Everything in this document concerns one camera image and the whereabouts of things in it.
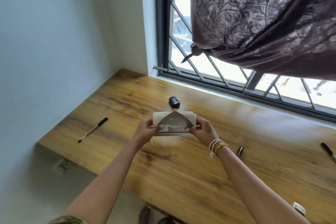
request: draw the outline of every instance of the wooden table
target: wooden table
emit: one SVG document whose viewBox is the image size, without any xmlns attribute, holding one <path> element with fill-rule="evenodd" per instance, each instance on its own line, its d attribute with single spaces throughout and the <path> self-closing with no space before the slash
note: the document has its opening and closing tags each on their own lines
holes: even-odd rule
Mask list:
<svg viewBox="0 0 336 224">
<path fill-rule="evenodd" d="M 174 83 L 121 70 L 40 139 L 39 144 L 99 174 L 153 112 L 182 110 L 212 122 L 243 162 L 312 223 L 336 223 L 336 130 Z M 109 120 L 77 141 L 102 118 Z M 218 159 L 194 137 L 153 137 L 133 161 L 124 188 L 190 223 L 254 223 Z"/>
</svg>

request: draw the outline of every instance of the camouflage sleeve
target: camouflage sleeve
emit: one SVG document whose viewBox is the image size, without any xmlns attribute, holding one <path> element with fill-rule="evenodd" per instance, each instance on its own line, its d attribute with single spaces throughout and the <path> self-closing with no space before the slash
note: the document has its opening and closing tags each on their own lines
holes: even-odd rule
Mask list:
<svg viewBox="0 0 336 224">
<path fill-rule="evenodd" d="M 83 219 L 75 216 L 62 216 L 49 222 L 48 224 L 87 224 Z"/>
</svg>

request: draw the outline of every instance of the electrical outlet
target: electrical outlet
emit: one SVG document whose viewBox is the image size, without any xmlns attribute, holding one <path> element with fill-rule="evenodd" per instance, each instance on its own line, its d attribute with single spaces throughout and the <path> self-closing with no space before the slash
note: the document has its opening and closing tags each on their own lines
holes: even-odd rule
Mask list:
<svg viewBox="0 0 336 224">
<path fill-rule="evenodd" d="M 65 174 L 67 170 L 70 168 L 72 162 L 66 158 L 62 158 L 57 164 L 54 166 L 53 170 L 60 174 Z"/>
</svg>

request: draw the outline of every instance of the person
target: person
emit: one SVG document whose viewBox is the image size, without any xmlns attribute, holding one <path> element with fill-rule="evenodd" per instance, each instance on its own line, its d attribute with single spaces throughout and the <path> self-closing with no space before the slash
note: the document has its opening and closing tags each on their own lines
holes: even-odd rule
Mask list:
<svg viewBox="0 0 336 224">
<path fill-rule="evenodd" d="M 117 157 L 71 203 L 62 217 L 50 224 L 105 224 L 117 200 L 135 154 L 160 130 L 153 118 L 141 121 L 132 138 Z M 219 139 L 211 123 L 197 117 L 195 128 L 187 128 L 203 145 Z M 230 149 L 217 151 L 231 182 L 257 224 L 309 224 L 283 198 L 260 180 Z"/>
</svg>

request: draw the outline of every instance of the forearm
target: forearm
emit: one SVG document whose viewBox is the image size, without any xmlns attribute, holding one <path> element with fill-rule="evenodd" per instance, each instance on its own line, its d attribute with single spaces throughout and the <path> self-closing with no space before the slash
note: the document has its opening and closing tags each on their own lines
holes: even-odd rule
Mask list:
<svg viewBox="0 0 336 224">
<path fill-rule="evenodd" d="M 64 215 L 82 218 L 88 224 L 105 224 L 138 150 L 139 146 L 135 141 L 129 142 L 107 168 L 72 202 Z"/>
<path fill-rule="evenodd" d="M 221 147 L 217 155 L 257 224 L 309 224 L 309 221 L 272 191 L 228 147 Z"/>
</svg>

